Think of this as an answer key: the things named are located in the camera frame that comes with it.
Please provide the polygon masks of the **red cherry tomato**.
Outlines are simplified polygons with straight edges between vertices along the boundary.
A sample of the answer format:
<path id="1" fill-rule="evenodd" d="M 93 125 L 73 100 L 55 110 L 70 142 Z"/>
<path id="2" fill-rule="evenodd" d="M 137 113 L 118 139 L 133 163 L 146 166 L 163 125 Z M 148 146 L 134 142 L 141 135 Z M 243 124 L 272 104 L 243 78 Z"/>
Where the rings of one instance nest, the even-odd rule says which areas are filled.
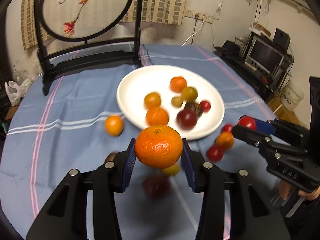
<path id="1" fill-rule="evenodd" d="M 239 121 L 238 121 L 238 125 L 252 129 L 252 130 L 256 130 L 257 129 L 257 124 L 255 122 L 255 119 L 250 117 L 250 116 L 242 116 Z"/>
<path id="2" fill-rule="evenodd" d="M 208 149 L 206 155 L 210 161 L 218 162 L 223 158 L 223 150 L 214 145 Z"/>
<path id="3" fill-rule="evenodd" d="M 223 128 L 221 129 L 221 132 L 231 132 L 233 129 L 232 124 L 225 124 Z"/>

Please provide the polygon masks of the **small orange tomato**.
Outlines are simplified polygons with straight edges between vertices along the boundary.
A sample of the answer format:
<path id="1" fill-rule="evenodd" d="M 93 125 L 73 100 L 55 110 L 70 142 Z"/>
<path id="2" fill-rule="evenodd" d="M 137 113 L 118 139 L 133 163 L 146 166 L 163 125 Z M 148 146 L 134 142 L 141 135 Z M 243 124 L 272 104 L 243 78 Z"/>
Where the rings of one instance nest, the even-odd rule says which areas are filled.
<path id="1" fill-rule="evenodd" d="M 234 145 L 234 137 L 231 132 L 224 131 L 216 139 L 215 145 L 222 151 L 227 151 Z"/>

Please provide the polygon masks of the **brown chestnut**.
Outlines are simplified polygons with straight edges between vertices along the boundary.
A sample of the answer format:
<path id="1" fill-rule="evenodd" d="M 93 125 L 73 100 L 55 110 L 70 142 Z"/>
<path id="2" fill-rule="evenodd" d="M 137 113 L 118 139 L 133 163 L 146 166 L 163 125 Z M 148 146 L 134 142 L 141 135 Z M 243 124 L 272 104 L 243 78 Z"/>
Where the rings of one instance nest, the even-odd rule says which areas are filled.
<path id="1" fill-rule="evenodd" d="M 110 154 L 106 157 L 106 159 L 105 159 L 104 163 L 107 163 L 107 162 L 113 161 L 113 160 L 114 160 L 114 158 L 115 158 L 115 156 L 116 156 L 116 153 L 110 153 Z"/>
<path id="2" fill-rule="evenodd" d="M 193 111 L 197 115 L 197 118 L 200 118 L 203 114 L 203 107 L 196 102 L 186 102 L 184 108 Z"/>

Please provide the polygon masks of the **dark red plum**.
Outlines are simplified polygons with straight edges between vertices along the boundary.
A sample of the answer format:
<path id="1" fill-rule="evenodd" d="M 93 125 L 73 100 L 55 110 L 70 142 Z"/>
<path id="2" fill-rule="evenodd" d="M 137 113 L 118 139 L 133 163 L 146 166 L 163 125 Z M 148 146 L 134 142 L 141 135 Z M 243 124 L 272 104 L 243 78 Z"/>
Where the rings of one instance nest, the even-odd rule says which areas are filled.
<path id="1" fill-rule="evenodd" d="M 176 121 L 181 129 L 191 130 L 196 126 L 198 121 L 198 116 L 194 111 L 186 108 L 178 112 L 176 116 Z"/>

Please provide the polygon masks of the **green yellow tomato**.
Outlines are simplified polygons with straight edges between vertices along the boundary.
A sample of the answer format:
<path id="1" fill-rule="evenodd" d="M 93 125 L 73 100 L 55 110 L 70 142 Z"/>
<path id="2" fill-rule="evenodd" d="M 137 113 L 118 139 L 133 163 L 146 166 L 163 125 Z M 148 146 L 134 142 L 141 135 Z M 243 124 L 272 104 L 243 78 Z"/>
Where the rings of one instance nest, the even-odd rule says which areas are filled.
<path id="1" fill-rule="evenodd" d="M 194 87 L 185 87 L 181 91 L 181 97 L 186 102 L 194 102 L 198 97 L 198 92 Z"/>

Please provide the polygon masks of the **yellow small fruit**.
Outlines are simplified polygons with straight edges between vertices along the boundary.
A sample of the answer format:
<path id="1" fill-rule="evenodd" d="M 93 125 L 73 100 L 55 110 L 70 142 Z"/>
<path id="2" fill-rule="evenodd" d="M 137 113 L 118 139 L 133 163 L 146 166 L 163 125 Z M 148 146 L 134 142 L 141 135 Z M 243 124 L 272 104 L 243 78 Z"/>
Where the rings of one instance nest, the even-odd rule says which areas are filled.
<path id="1" fill-rule="evenodd" d="M 171 167 L 161 169 L 161 172 L 165 176 L 176 176 L 180 172 L 180 166 L 178 164 L 174 164 Z"/>

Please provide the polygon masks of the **dark purple plum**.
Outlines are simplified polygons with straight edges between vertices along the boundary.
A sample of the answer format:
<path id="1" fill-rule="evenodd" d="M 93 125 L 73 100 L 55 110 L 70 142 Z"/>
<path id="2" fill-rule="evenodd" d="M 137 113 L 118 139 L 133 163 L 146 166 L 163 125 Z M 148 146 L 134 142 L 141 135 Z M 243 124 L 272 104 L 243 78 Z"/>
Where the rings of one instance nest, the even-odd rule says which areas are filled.
<path id="1" fill-rule="evenodd" d="M 162 199 L 170 193 L 171 185 L 168 177 L 157 174 L 144 180 L 143 189 L 149 198 Z"/>

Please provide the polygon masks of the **small orange mandarin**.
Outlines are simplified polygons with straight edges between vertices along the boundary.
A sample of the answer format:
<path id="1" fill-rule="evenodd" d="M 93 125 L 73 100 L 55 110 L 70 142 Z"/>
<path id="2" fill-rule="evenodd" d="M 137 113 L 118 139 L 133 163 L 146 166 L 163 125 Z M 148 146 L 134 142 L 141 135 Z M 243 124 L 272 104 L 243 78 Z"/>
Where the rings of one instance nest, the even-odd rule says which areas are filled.
<path id="1" fill-rule="evenodd" d="M 187 87 L 187 81 L 181 76 L 173 77 L 170 80 L 170 89 L 173 92 L 180 93 L 185 87 Z"/>

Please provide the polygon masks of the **large orange tangerine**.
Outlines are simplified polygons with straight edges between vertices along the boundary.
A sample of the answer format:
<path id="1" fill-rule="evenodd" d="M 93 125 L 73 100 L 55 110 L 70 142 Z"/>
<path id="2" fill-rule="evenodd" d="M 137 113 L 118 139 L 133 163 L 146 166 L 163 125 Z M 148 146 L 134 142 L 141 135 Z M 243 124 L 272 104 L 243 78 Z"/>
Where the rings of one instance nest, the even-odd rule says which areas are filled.
<path id="1" fill-rule="evenodd" d="M 142 130 L 136 138 L 135 154 L 144 165 L 169 168 L 176 164 L 183 151 L 179 133 L 167 125 L 154 125 Z"/>

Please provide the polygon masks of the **orange kumquat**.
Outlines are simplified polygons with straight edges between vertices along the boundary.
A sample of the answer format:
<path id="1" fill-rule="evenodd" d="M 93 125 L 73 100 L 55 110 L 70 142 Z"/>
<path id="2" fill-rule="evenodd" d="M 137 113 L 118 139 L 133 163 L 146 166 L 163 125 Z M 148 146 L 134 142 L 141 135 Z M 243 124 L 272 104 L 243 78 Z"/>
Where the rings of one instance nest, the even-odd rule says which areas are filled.
<path id="1" fill-rule="evenodd" d="M 118 115 L 111 115 L 105 121 L 106 132 L 113 137 L 119 136 L 124 129 L 122 118 Z"/>

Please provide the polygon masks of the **yellow orange tomato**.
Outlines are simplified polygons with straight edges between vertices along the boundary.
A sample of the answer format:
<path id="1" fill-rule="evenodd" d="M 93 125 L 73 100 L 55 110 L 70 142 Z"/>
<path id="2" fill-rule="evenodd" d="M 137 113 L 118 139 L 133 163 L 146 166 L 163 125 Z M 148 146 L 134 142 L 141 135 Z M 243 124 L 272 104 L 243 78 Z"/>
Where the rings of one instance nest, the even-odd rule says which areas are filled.
<path id="1" fill-rule="evenodd" d="M 151 92 L 144 98 L 144 106 L 146 109 L 159 107 L 162 103 L 161 96 L 157 92 Z"/>

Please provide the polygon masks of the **orange yellow fruit bottom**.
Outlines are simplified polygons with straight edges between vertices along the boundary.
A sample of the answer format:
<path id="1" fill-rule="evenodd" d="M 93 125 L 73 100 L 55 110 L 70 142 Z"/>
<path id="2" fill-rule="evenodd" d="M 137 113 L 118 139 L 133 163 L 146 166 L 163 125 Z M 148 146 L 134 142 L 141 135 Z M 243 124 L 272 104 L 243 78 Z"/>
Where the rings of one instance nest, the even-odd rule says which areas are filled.
<path id="1" fill-rule="evenodd" d="M 180 108 L 180 107 L 182 107 L 183 103 L 184 103 L 184 100 L 180 96 L 174 96 L 171 99 L 171 104 L 174 107 Z"/>

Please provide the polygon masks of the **black speaker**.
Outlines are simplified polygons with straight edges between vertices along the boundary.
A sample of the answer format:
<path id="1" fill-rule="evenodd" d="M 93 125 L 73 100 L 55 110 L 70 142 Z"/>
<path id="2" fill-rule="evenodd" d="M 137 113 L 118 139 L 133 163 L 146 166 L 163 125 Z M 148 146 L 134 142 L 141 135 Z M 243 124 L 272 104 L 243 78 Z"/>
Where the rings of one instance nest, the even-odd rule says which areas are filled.
<path id="1" fill-rule="evenodd" d="M 280 47 L 283 51 L 287 52 L 289 45 L 290 45 L 291 38 L 290 36 L 283 32 L 280 29 L 276 29 L 274 33 L 273 42 Z"/>

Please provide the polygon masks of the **white round plate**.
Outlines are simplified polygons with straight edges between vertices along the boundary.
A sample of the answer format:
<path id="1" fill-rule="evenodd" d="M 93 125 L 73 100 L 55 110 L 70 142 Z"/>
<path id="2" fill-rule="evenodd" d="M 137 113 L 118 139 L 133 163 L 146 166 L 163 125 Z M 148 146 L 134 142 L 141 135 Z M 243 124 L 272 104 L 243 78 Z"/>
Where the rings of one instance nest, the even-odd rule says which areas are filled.
<path id="1" fill-rule="evenodd" d="M 171 99 L 178 96 L 170 89 L 170 80 L 176 76 L 185 78 L 187 84 L 197 90 L 197 102 L 207 100 L 211 105 L 209 112 L 203 113 L 196 126 L 188 131 L 181 129 L 176 123 L 176 115 L 180 109 L 171 104 Z M 182 138 L 187 140 L 201 139 L 216 131 L 222 124 L 225 106 L 220 93 L 212 83 L 199 74 L 184 68 L 154 65 L 130 72 L 121 80 L 117 88 L 116 98 L 120 110 L 125 118 L 139 129 L 148 127 L 144 98 L 151 92 L 160 94 L 161 107 L 169 115 L 168 126 L 178 131 Z"/>

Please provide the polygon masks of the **bamboo slat wall hanging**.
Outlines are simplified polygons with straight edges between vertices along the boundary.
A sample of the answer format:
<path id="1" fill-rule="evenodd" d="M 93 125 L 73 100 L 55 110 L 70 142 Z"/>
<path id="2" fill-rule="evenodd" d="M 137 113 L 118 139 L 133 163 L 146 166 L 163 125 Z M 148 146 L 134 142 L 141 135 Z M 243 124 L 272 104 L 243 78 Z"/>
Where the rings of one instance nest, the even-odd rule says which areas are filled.
<path id="1" fill-rule="evenodd" d="M 143 0 L 142 22 L 181 25 L 186 0 Z M 100 27 L 103 20 L 113 19 L 109 7 L 125 0 L 52 0 L 44 11 L 53 30 L 70 38 L 89 27 Z M 37 45 L 34 24 L 34 0 L 21 1 L 21 32 L 25 50 Z"/>

